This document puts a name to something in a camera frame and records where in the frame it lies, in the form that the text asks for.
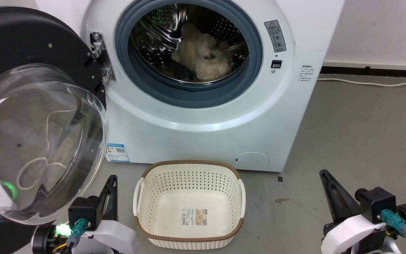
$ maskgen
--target yellow wire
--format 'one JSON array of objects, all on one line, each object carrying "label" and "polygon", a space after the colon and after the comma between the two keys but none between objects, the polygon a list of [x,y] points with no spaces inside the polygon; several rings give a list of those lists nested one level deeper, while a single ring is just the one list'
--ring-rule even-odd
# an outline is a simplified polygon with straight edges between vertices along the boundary
[{"label": "yellow wire", "polygon": [[59,249],[61,249],[62,247],[65,247],[65,246],[67,246],[67,243],[63,243],[63,244],[61,244],[61,245],[59,245],[59,246],[56,246],[56,247],[53,249],[53,253],[56,253],[56,251],[58,251]]}]

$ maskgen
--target white handle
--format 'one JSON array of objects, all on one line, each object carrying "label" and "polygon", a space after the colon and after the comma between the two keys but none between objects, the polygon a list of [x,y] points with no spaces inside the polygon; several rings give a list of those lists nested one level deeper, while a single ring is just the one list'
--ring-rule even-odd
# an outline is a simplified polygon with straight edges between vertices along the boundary
[{"label": "white handle", "polygon": [[242,198],[242,211],[240,212],[240,217],[244,218],[245,206],[246,206],[246,202],[245,202],[245,186],[244,186],[244,183],[242,182],[241,179],[239,179],[239,185],[240,185],[240,194],[241,194],[241,198]]},{"label": "white handle", "polygon": [[134,190],[133,198],[133,214],[137,216],[140,209],[140,201],[142,200],[143,193],[143,177],[137,182],[136,189]]}]

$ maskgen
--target stuffed animal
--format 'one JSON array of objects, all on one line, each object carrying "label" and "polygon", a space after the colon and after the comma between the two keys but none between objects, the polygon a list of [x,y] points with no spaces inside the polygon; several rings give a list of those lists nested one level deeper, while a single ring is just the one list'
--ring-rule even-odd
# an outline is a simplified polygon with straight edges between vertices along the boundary
[{"label": "stuffed animal", "polygon": [[203,34],[191,23],[181,28],[182,41],[172,60],[184,65],[202,81],[224,77],[231,72],[232,57],[227,42],[216,46],[216,39]]}]

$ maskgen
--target label inside basket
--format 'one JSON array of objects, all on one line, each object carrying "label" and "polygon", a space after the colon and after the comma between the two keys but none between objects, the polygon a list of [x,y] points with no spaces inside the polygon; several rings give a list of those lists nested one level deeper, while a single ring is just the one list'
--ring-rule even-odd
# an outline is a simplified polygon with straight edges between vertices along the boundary
[{"label": "label inside basket", "polygon": [[207,226],[208,210],[202,208],[184,208],[181,213],[183,226]]}]

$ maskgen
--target gray concrete floor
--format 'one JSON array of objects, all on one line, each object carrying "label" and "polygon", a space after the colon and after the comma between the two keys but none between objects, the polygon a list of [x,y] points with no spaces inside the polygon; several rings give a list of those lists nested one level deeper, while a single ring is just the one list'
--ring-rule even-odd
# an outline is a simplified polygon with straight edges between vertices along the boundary
[{"label": "gray concrete floor", "polygon": [[[337,77],[406,82],[402,78]],[[135,228],[132,196],[147,167],[106,162],[88,194],[98,194],[109,175],[118,175],[119,221]],[[247,194],[242,229],[227,247],[202,253],[320,253],[322,227],[331,222],[318,175],[321,169],[330,170],[352,195],[361,187],[380,186],[396,195],[398,204],[406,203],[406,86],[318,82],[284,172],[241,171]],[[137,237],[140,254],[187,253],[156,247],[139,233]],[[406,240],[399,239],[397,244],[406,253]],[[32,253],[29,247],[17,252],[28,253]]]}]

